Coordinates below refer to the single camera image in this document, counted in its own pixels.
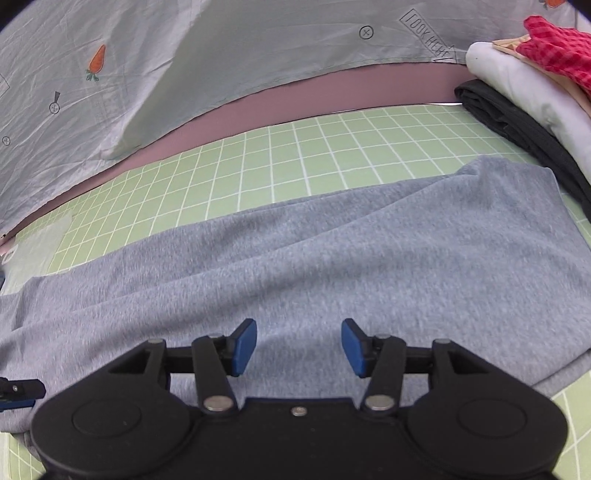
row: white folded cloth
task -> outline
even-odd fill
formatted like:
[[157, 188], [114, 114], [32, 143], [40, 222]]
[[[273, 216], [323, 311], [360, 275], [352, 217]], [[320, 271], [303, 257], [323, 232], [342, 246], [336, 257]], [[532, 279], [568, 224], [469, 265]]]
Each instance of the white folded cloth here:
[[591, 118], [564, 88], [489, 42], [472, 44], [466, 65], [553, 134], [591, 183]]

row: black folded cloth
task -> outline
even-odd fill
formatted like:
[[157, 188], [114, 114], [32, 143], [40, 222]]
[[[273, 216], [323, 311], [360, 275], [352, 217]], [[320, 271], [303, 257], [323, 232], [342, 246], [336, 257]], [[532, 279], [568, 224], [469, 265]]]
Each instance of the black folded cloth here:
[[457, 100], [478, 121], [552, 170], [558, 183], [580, 202], [583, 213], [591, 220], [591, 185], [556, 137], [482, 80], [464, 82], [456, 87], [455, 93]]

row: folded clothes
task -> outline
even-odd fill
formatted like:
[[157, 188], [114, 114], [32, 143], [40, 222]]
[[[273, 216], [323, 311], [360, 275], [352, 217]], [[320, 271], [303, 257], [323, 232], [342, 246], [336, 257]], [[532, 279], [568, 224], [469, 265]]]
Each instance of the folded clothes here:
[[591, 185], [554, 136], [482, 80], [464, 82], [455, 91], [458, 101], [478, 121], [552, 170], [558, 182], [581, 203], [585, 215], [591, 219]]
[[470, 72], [492, 86], [554, 135], [591, 183], [591, 118], [556, 82], [490, 42], [477, 42], [466, 53]]
[[591, 34], [557, 27], [539, 15], [526, 18], [524, 26], [531, 39], [521, 43], [517, 53], [570, 78], [591, 95]]
[[548, 72], [544, 70], [540, 65], [531, 61], [529, 58], [523, 56], [521, 53], [517, 52], [517, 47], [522, 43], [529, 41], [531, 39], [530, 35], [523, 35], [522, 37], [518, 38], [508, 38], [506, 40], [495, 40], [492, 42], [492, 47], [495, 50], [499, 50], [503, 53], [509, 54], [516, 59], [521, 60], [523, 63], [528, 64], [530, 67], [535, 68], [539, 72], [543, 73], [544, 75], [548, 76], [556, 83], [558, 83], [564, 90], [566, 90], [569, 95], [580, 105], [580, 107], [591, 117], [591, 100], [587, 94], [582, 90], [582, 88], [577, 85], [574, 81], [564, 75], [558, 75], [557, 73]]

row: carrot print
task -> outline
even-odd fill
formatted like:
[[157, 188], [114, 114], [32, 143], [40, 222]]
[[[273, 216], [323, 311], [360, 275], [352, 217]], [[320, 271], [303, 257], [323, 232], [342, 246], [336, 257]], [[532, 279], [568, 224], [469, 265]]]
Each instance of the carrot print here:
[[544, 4], [544, 8], [558, 8], [560, 5], [566, 2], [566, 0], [539, 0], [540, 3]]
[[105, 64], [105, 50], [106, 45], [101, 45], [98, 51], [95, 53], [95, 56], [92, 57], [88, 65], [88, 70], [86, 70], [86, 80], [94, 80], [97, 82], [99, 78], [96, 76], [103, 69], [103, 65]]

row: pink wall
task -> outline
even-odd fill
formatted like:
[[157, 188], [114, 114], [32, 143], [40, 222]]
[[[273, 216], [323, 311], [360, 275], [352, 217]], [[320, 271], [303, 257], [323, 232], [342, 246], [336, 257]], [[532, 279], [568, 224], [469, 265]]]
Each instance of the pink wall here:
[[253, 93], [205, 113], [124, 161], [78, 184], [29, 215], [6, 239], [37, 218], [123, 172], [255, 128], [346, 110], [455, 102], [453, 89], [473, 79], [463, 65], [389, 63], [328, 73]]

